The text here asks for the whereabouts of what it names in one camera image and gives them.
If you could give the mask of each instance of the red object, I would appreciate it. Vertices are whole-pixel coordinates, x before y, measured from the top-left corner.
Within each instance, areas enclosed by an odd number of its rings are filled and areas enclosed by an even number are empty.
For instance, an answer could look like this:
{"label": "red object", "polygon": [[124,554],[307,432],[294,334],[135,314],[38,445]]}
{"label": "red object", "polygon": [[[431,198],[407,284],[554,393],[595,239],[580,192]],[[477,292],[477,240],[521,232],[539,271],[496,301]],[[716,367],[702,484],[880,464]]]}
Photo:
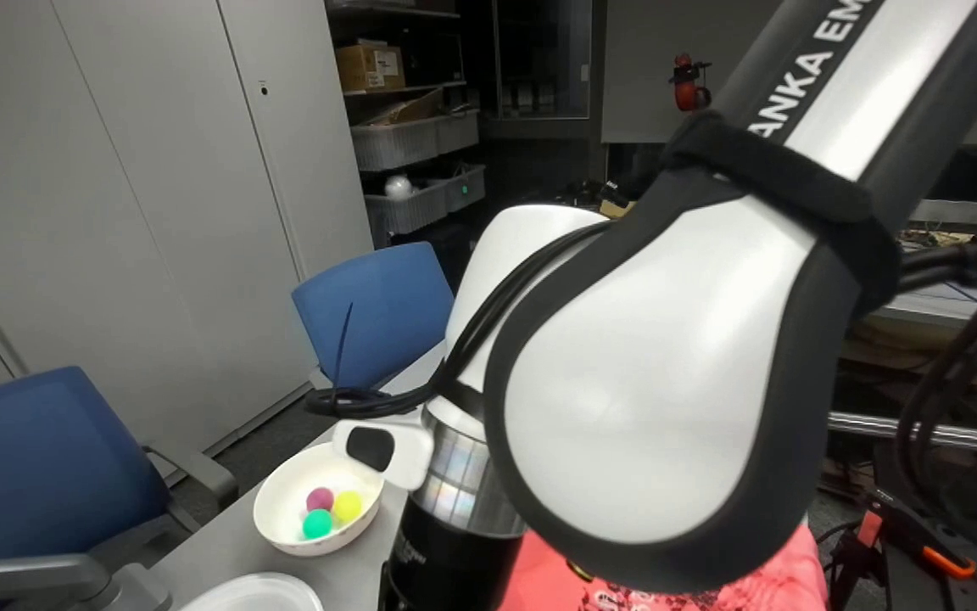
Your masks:
{"label": "red object", "polygon": [[333,510],[333,493],[329,488],[313,488],[307,493],[307,510]]}
{"label": "red object", "polygon": [[694,86],[694,81],[679,81],[679,86],[670,90],[670,99],[679,101],[680,114],[687,114],[687,109],[702,109],[709,94],[705,94],[705,90]]}
{"label": "red object", "polygon": [[645,593],[583,576],[525,532],[497,611],[825,611],[825,601],[819,554],[807,525],[757,573],[705,593]]}
{"label": "red object", "polygon": [[713,92],[702,81],[702,72],[709,69],[709,63],[693,63],[693,56],[679,56],[670,63],[670,99],[680,114],[694,114],[705,109],[713,101]]}
{"label": "red object", "polygon": [[885,519],[879,513],[866,513],[854,536],[860,540],[860,546],[874,546],[874,540],[880,536]]}

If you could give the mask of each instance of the white table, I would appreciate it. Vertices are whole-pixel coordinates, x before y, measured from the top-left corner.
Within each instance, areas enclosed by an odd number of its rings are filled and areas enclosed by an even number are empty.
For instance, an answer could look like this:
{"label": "white table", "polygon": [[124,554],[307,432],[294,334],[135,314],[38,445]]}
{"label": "white table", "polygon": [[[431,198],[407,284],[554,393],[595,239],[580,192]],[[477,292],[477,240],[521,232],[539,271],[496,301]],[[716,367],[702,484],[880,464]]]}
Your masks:
{"label": "white table", "polygon": [[[425,383],[436,361],[442,349],[428,349],[383,392],[409,392]],[[355,542],[329,558],[284,558],[263,542],[251,523],[255,493],[258,487],[151,568],[151,573],[170,587],[171,609],[184,609],[203,590],[242,573],[278,570],[313,583],[326,611],[376,611],[379,568],[389,561],[407,493],[385,487],[376,523]]]}

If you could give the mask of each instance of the white container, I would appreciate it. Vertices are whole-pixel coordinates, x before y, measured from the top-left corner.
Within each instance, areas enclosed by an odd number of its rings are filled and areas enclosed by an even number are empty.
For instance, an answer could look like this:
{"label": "white container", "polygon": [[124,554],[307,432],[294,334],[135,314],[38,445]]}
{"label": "white container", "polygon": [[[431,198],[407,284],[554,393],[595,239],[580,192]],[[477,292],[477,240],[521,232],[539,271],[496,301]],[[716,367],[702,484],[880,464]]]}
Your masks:
{"label": "white container", "polygon": [[228,582],[184,611],[323,611],[320,593],[289,573],[243,573]]}
{"label": "white container", "polygon": [[[376,429],[393,439],[385,471],[373,471],[347,456],[355,429]],[[289,558],[326,558],[350,546],[379,513],[383,487],[418,488],[431,461],[431,434],[399,425],[340,420],[326,445],[313,445],[272,471],[255,495],[255,531]],[[355,493],[360,515],[323,540],[301,536],[305,501],[313,488]]]}

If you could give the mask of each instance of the blue chair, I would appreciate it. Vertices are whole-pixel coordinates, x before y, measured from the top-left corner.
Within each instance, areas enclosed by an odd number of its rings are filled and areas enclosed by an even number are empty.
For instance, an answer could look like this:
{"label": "blue chair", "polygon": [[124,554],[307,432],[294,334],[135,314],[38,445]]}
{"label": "blue chair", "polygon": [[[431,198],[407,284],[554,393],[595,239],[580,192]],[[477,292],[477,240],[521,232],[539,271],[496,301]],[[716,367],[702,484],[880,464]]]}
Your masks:
{"label": "blue chair", "polygon": [[376,392],[444,341],[455,292],[431,245],[409,240],[326,269],[291,292],[334,392]]}
{"label": "blue chair", "polygon": [[79,367],[0,383],[0,593],[38,583],[24,568],[91,576],[88,561],[73,568],[63,554],[91,554],[151,519],[193,531],[149,456],[203,484],[217,507],[237,495],[217,461],[135,445]]}

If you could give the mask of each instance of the metal shelf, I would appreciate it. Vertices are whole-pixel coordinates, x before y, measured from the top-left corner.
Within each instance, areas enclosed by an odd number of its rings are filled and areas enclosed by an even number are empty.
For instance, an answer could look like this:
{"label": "metal shelf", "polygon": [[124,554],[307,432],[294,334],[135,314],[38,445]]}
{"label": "metal shelf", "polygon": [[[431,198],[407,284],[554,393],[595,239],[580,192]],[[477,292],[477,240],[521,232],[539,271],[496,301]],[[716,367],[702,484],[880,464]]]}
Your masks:
{"label": "metal shelf", "polygon": [[434,160],[477,142],[477,114],[413,123],[353,127],[360,174],[379,174]]}
{"label": "metal shelf", "polygon": [[385,99],[385,94],[413,94],[434,90],[465,90],[465,81],[434,81],[434,86],[407,86],[407,90],[379,90],[379,92],[347,92],[347,99]]}
{"label": "metal shelf", "polygon": [[389,240],[393,234],[413,234],[477,202],[485,202],[485,167],[467,167],[455,177],[442,177],[404,202],[366,195],[376,240]]}
{"label": "metal shelf", "polygon": [[493,116],[485,139],[591,139],[591,116]]}
{"label": "metal shelf", "polygon": [[398,3],[326,3],[334,17],[428,17],[428,22],[457,22],[457,12],[419,12],[419,6],[398,6]]}

